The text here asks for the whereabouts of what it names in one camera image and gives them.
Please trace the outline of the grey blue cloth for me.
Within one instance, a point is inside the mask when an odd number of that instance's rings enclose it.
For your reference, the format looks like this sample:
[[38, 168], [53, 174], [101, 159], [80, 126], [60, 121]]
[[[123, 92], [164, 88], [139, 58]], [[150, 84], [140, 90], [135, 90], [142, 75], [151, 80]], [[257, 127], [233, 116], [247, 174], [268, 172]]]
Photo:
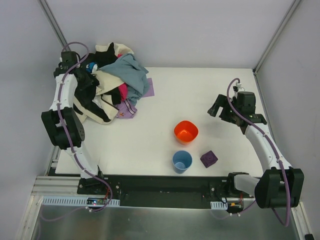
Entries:
[[120, 78], [127, 85], [127, 99], [134, 106], [150, 89], [147, 80], [149, 72], [132, 53], [122, 55], [114, 63], [102, 66], [99, 70]]

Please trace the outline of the magenta pink cloth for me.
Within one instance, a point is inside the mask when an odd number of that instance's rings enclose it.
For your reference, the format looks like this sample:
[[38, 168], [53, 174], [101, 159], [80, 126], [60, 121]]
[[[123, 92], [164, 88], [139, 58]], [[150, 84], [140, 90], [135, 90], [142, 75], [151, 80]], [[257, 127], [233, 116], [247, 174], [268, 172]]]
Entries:
[[121, 101], [123, 102], [128, 96], [128, 87], [125, 83], [118, 86], [118, 90], [120, 92]]

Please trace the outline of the lilac purple shirt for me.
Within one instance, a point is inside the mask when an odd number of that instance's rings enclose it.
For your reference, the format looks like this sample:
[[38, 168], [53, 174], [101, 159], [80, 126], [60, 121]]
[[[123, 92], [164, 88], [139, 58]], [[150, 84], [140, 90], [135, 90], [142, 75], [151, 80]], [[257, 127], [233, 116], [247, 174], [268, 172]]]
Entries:
[[[153, 97], [155, 95], [152, 78], [148, 78], [147, 82], [149, 83], [149, 90], [142, 96], [143, 98]], [[116, 115], [116, 118], [118, 119], [132, 119], [138, 112], [136, 107], [132, 105], [128, 99], [125, 99], [116, 107], [118, 108], [118, 113]]]

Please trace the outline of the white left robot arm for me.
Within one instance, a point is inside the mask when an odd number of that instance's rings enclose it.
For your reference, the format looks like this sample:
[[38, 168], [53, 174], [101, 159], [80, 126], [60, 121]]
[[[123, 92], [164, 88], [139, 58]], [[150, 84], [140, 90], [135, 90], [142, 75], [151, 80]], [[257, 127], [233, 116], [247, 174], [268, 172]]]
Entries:
[[63, 51], [55, 69], [56, 88], [48, 111], [41, 113], [41, 120], [51, 143], [65, 151], [80, 171], [78, 188], [101, 188], [104, 176], [85, 146], [85, 130], [73, 105], [76, 88], [89, 83], [80, 69], [81, 60], [74, 51]]

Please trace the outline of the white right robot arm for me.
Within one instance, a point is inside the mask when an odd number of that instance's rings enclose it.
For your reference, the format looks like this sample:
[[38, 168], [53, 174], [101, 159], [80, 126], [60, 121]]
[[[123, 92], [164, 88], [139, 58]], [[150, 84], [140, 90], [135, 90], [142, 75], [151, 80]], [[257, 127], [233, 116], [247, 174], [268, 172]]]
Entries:
[[262, 209], [284, 208], [287, 205], [297, 207], [304, 173], [300, 168], [293, 168], [276, 146], [265, 117], [255, 112], [255, 94], [239, 91], [232, 98], [219, 94], [207, 112], [216, 117], [219, 109], [222, 110], [219, 117], [237, 125], [250, 141], [263, 170], [260, 178], [245, 172], [229, 173], [229, 189], [255, 197]]

